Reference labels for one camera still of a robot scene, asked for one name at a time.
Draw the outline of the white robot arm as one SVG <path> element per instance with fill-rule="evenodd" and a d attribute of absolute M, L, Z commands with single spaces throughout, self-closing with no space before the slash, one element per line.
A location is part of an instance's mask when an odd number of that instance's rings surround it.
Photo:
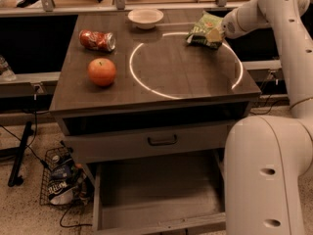
<path fill-rule="evenodd" d="M 224 157 L 227 235 L 305 235 L 298 178 L 313 157 L 313 40 L 305 0 L 251 0 L 222 21 L 229 38 L 271 27 L 291 117 L 254 116 L 230 130 Z"/>

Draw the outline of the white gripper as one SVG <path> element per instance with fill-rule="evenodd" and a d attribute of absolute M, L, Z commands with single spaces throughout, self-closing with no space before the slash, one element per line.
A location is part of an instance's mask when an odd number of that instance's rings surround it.
<path fill-rule="evenodd" d="M 222 42 L 224 36 L 236 39 L 241 36 L 241 29 L 238 24 L 237 19 L 237 9 L 232 10 L 229 12 L 222 20 L 222 29 L 220 28 L 213 28 L 207 35 L 206 40 L 210 43 L 213 42 Z"/>

